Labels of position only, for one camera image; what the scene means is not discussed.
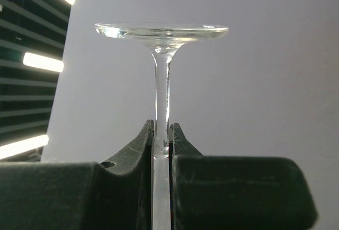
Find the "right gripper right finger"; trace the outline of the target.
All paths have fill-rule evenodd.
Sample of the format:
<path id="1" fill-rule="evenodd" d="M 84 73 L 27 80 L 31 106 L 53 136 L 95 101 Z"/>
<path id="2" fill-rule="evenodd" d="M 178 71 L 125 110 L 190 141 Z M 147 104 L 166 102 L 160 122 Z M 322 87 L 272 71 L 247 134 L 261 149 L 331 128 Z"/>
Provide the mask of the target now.
<path id="1" fill-rule="evenodd" d="M 311 229 L 318 212 L 300 167 L 284 157 L 204 156 L 169 129 L 173 229 Z"/>

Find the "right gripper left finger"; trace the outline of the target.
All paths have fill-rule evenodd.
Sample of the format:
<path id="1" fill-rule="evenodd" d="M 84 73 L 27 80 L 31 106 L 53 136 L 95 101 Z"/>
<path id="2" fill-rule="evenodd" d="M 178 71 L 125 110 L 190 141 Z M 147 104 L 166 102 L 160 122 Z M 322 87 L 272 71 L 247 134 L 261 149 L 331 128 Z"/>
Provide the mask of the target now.
<path id="1" fill-rule="evenodd" d="M 153 136 L 102 163 L 1 163 L 1 229 L 151 229 Z"/>

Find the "clear flute wine glass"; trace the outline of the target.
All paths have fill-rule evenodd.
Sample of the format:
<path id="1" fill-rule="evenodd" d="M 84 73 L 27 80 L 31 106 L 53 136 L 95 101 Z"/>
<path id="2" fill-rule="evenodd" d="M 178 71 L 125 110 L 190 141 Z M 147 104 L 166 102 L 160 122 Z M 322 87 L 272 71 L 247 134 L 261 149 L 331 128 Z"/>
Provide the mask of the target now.
<path id="1" fill-rule="evenodd" d="M 186 43 L 225 36 L 228 27 L 220 25 L 163 25 L 118 23 L 95 25 L 97 33 L 115 39 L 140 41 L 155 62 L 155 131 L 152 148 L 153 198 L 152 229 L 171 229 L 170 146 L 170 67 L 177 50 Z"/>

